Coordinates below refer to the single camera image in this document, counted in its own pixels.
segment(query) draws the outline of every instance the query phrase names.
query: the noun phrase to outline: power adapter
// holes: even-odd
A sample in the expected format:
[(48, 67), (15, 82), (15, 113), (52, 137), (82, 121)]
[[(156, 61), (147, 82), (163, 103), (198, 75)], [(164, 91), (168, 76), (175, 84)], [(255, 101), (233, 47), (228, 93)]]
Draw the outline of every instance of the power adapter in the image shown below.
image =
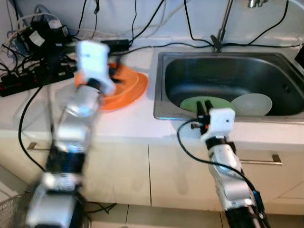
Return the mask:
[(128, 51), (129, 43), (128, 39), (111, 39), (111, 40), (102, 40), (100, 41), (102, 44), (106, 44), (110, 48), (111, 52), (120, 52), (120, 51)]

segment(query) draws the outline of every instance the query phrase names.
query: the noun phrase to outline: orange bowl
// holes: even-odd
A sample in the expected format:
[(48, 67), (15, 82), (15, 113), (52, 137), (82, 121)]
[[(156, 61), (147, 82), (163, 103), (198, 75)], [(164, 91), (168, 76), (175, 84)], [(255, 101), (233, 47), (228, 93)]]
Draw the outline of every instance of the orange bowl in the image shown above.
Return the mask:
[[(116, 64), (111, 63), (109, 67), (116, 67)], [(107, 105), (109, 103), (120, 101), (123, 99), (124, 95), (132, 90), (135, 85), (138, 83), (138, 75), (135, 71), (131, 70), (125, 65), (122, 65), (117, 71), (116, 75), (114, 75), (115, 79), (119, 79), (121, 81), (120, 84), (116, 85), (116, 90), (113, 95), (104, 96), (103, 105)], [(81, 72), (78, 71), (74, 75), (75, 87), (78, 87), (80, 84), (84, 84), (85, 82), (82, 80)]]
[(115, 102), (110, 102), (103, 104), (101, 106), (101, 110), (104, 111), (115, 111), (137, 101), (147, 90), (148, 88), (148, 77), (144, 74), (137, 73), (138, 75), (138, 83), (133, 87), (133, 89), (129, 90), (124, 94), (122, 99), (116, 100)]

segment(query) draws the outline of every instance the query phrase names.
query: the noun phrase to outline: cabinet door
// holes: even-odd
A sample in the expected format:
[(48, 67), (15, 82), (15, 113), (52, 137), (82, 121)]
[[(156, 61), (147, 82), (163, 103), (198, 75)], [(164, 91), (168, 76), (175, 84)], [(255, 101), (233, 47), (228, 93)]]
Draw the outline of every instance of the cabinet door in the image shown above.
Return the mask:
[(271, 161), (272, 154), (279, 155), (282, 166), (243, 164), (244, 173), (261, 192), (267, 213), (302, 214), (299, 205), (304, 198), (304, 192), (300, 193), (304, 181), (304, 152), (237, 152), (240, 159), (258, 161)]
[(150, 205), (148, 145), (93, 143), (84, 173), (93, 201)]
[[(195, 156), (208, 160), (204, 147), (187, 147)], [(303, 152), (239, 151), (244, 160), (271, 161), (278, 154), (282, 166), (243, 164), (246, 176), (261, 192), (267, 213), (299, 214), (299, 203), (275, 201), (304, 180)], [(188, 157), (179, 146), (149, 145), (152, 205), (157, 207), (222, 210), (208, 166)]]
[[(25, 147), (49, 147), (44, 140), (23, 140)], [(42, 166), (48, 151), (30, 150)], [(0, 164), (28, 184), (41, 170), (23, 153), (17, 138), (0, 138)], [(84, 167), (83, 194), (90, 200), (110, 203), (150, 205), (149, 158), (147, 145), (93, 142)]]
[[(204, 146), (187, 146), (208, 160)], [(152, 206), (222, 210), (208, 165), (190, 158), (179, 146), (149, 145)]]
[[(25, 148), (31, 140), (24, 137), (22, 139)], [(47, 148), (48, 143), (44, 140), (35, 140), (38, 148)], [(48, 151), (28, 151), (30, 156), (42, 167), (45, 166)], [(27, 184), (33, 184), (41, 175), (41, 169), (34, 164), (21, 149), (18, 136), (0, 137), (0, 164), (11, 173), (19, 177)]]

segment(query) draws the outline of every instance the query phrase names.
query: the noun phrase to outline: power strip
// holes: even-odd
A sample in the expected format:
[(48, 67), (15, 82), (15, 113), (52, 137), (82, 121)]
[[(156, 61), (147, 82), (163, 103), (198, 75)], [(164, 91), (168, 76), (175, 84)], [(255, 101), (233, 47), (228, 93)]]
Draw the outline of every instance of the power strip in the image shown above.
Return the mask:
[(76, 67), (61, 66), (57, 76), (51, 77), (48, 81), (48, 72), (43, 67), (37, 66), (30, 73), (21, 74), (19, 77), (15, 73), (2, 76), (0, 82), (0, 96), (5, 97), (17, 94), (29, 89), (37, 88), (60, 82), (74, 77)]

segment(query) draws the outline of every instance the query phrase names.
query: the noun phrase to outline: white countertop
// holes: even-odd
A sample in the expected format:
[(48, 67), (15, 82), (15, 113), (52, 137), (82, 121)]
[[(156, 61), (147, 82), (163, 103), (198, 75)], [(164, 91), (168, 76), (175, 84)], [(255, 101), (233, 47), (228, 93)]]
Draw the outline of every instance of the white countertop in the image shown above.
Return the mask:
[[(293, 60), (296, 49), (283, 48), (225, 48), (225, 51), (250, 52), (280, 52), (292, 61), (302, 72), (303, 69)], [(160, 52), (210, 52), (210, 48), (193, 49), (170, 47), (159, 49), (143, 49), (129, 54), (124, 63), (135, 71), (146, 74), (149, 78), (147, 92), (130, 106), (114, 112), (103, 113), (96, 122), (95, 139), (105, 142), (130, 143), (176, 143), (177, 127), (182, 121), (157, 120), (153, 116), (154, 93), (156, 81), (157, 58)], [(52, 84), (54, 100), (54, 118), (58, 120), (60, 111), (55, 94), (70, 88), (73, 79)], [(0, 98), (0, 136), (16, 135), (19, 119), (24, 105), (36, 89)], [(43, 89), (29, 107), (25, 121), (24, 132), (28, 137), (48, 137), (46, 124), (46, 91)], [(197, 142), (197, 131), (185, 130), (184, 137)], [(236, 122), (230, 140), (237, 142), (246, 149), (290, 150), (304, 152), (304, 124), (291, 123), (243, 123)]]

